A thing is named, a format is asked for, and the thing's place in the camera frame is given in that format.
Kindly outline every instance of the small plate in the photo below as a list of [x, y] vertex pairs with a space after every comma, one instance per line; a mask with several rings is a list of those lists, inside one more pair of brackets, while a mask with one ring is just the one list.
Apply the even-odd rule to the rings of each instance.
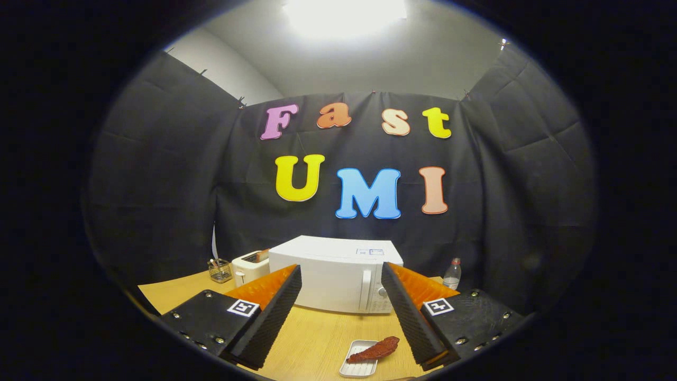
[[365, 378], [369, 377], [376, 371], [376, 364], [378, 360], [369, 360], [363, 361], [361, 363], [348, 364], [346, 360], [351, 355], [355, 353], [362, 352], [363, 350], [374, 346], [378, 341], [376, 340], [355, 340], [350, 344], [350, 349], [348, 350], [348, 355], [346, 355], [343, 360], [343, 365], [338, 371], [339, 374], [343, 377], [349, 378]]

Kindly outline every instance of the pen holder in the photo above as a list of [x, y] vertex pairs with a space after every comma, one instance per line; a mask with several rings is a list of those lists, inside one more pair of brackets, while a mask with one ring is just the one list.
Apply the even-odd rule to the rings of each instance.
[[225, 283], [233, 277], [230, 272], [230, 262], [227, 260], [219, 258], [214, 263], [207, 262], [207, 266], [209, 266], [209, 277], [216, 283]]

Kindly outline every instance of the yellow letter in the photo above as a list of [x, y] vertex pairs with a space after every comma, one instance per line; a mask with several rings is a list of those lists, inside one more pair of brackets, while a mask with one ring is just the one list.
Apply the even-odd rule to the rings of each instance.
[[296, 189], [292, 186], [294, 164], [299, 162], [296, 156], [280, 156], [275, 160], [278, 166], [278, 177], [275, 180], [275, 189], [281, 198], [287, 201], [306, 201], [318, 191], [320, 183], [320, 163], [324, 161], [322, 155], [307, 155], [303, 161], [308, 164], [308, 174], [305, 186]]
[[442, 125], [442, 121], [449, 120], [449, 115], [443, 114], [439, 107], [423, 111], [423, 116], [428, 118], [428, 129], [433, 136], [446, 139], [452, 135], [452, 131], [444, 128], [444, 125]]
[[320, 114], [322, 116], [318, 119], [319, 128], [343, 127], [353, 120], [348, 116], [348, 105], [340, 102], [327, 104], [320, 109]]
[[404, 136], [409, 134], [411, 127], [409, 123], [405, 122], [407, 120], [407, 113], [402, 110], [395, 110], [394, 108], [386, 108], [381, 113], [381, 117], [384, 122], [381, 123], [383, 131], [386, 134]]

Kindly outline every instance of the jerky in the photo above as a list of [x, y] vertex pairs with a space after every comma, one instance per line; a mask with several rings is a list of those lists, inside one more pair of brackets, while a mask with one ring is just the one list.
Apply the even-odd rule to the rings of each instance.
[[370, 346], [369, 348], [363, 350], [362, 352], [351, 355], [350, 357], [348, 357], [348, 360], [346, 360], [346, 362], [348, 364], [352, 364], [352, 363], [360, 363], [362, 361], [367, 360], [382, 359], [383, 357], [386, 357], [387, 355], [390, 355], [391, 353], [395, 352], [395, 349], [397, 349], [398, 342], [399, 338], [396, 338], [395, 336], [389, 336], [381, 340], [380, 342], [377, 342], [373, 346]]

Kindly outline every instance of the plastic water bottle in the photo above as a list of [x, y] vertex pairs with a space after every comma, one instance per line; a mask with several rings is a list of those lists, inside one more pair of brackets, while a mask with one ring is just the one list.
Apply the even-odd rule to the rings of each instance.
[[454, 258], [452, 265], [444, 272], [444, 284], [450, 289], [456, 289], [461, 280], [461, 258]]

